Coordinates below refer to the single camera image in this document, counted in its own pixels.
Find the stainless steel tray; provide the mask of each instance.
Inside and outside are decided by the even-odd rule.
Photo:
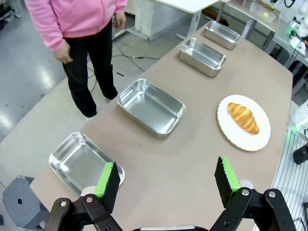
[[[49,157],[55,173],[77,195],[97,185],[106,162],[114,161],[81,132],[72,133]],[[124,169],[117,163],[120,185]]]
[[[180,47],[180,59],[207,76],[215,77],[224,65],[226,56],[191,38]]]
[[[210,21],[204,26],[204,36],[229,50],[233,50],[240,39],[238,33],[216,21]]]
[[[186,112],[182,102],[142,78],[125,89],[117,102],[158,138],[165,138]]]

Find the white plate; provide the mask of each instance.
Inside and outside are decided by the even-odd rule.
[[[250,134],[235,122],[227,108],[229,103],[238,103],[252,111],[260,130],[259,134]],[[259,104],[246,96],[230,95],[224,98],[218,106],[217,118],[225,136],[237,147],[246,151],[260,150],[270,139],[270,122],[268,117]]]

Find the pink hoodie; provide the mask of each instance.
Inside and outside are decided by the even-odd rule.
[[[44,43],[56,51],[65,38],[94,35],[123,13],[128,0],[26,0]]]

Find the hoodie sleeve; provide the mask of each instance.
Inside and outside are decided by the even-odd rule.
[[[116,13],[124,13],[124,7],[127,6],[128,0],[115,0]]]
[[[45,45],[50,47],[52,51],[60,49],[65,40],[56,21],[50,0],[26,0],[26,5],[30,11],[34,26],[42,35]]]

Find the croissant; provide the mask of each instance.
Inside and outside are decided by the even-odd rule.
[[[245,131],[254,135],[259,134],[259,127],[249,109],[237,103],[229,103],[228,111],[235,122]]]

